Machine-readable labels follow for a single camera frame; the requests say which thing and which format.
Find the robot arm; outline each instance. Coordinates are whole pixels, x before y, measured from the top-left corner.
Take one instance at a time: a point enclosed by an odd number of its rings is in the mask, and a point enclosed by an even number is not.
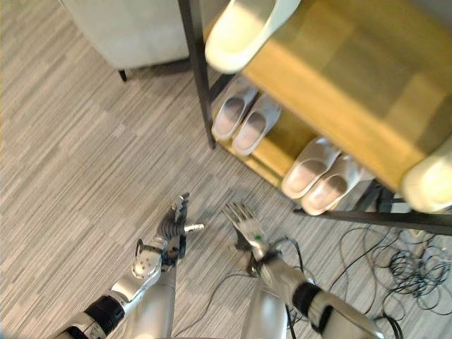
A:
[[[287,304],[296,307],[324,339],[384,339],[373,321],[331,293],[310,283],[284,262],[266,242],[261,223],[245,205],[227,205],[223,213],[234,226],[236,247],[250,250],[261,279]]]
[[[105,339],[135,309],[146,290],[160,278],[162,257],[174,237],[202,230],[185,225],[188,194],[180,196],[160,223],[152,241],[138,241],[130,269],[84,312],[75,315],[54,339]]]

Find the slipper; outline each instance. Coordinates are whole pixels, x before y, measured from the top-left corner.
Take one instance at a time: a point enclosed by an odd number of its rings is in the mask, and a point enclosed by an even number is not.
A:
[[[301,0],[231,0],[206,42],[207,62],[237,73],[295,12]]]
[[[403,198],[418,212],[452,206],[452,136],[402,178]]]
[[[256,95],[257,88],[245,78],[238,78],[231,83],[226,92],[227,99],[212,126],[212,134],[217,140],[227,140],[232,137]]]
[[[357,185],[360,177],[361,167],[350,155],[342,154],[302,198],[303,210],[319,215],[334,208]]]
[[[239,155],[250,155],[280,118],[281,107],[263,94],[251,108],[232,147]]]
[[[339,153],[324,137],[309,142],[282,180],[282,192],[291,199],[301,198],[330,169]]]

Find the wooden shelf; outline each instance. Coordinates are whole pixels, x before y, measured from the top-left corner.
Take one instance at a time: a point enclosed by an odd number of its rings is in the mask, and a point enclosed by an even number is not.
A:
[[[212,109],[214,118],[225,99],[223,92],[214,102]],[[283,111],[276,125],[250,156],[236,154],[232,147],[232,139],[218,143],[267,182],[280,189],[283,177],[303,148],[315,136],[312,129],[302,120],[288,111]]]
[[[275,186],[313,137],[295,116],[394,191],[452,133],[452,38],[409,2],[304,0],[242,73],[294,114],[242,159]]]

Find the floor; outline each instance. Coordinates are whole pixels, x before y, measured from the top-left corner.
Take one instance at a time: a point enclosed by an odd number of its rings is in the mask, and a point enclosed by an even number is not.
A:
[[[129,267],[136,240],[149,239],[185,191],[189,217],[206,230],[189,238],[180,262],[175,333],[201,312],[216,281],[244,264],[220,214],[229,201],[252,206],[268,238],[297,239],[317,283],[331,284],[341,270],[338,240],[356,225],[294,215],[259,176],[223,149],[210,150],[186,63],[132,70],[122,83],[57,0],[1,6],[5,338],[46,338],[83,310]],[[360,254],[358,239],[347,238],[348,261]],[[372,291],[365,262],[352,273],[348,300],[365,309]],[[184,335],[239,338],[254,282],[233,279]],[[451,337],[450,317],[420,311],[409,299],[405,307],[406,338]],[[376,305],[371,314],[380,311]],[[317,338],[305,323],[295,330]]]

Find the sofa leg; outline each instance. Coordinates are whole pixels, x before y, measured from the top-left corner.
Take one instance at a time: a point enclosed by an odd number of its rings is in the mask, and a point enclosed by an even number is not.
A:
[[[120,70],[118,72],[119,72],[119,75],[121,76],[121,79],[123,80],[123,82],[126,82],[127,81],[127,76],[126,76],[125,70],[122,69],[122,70]]]

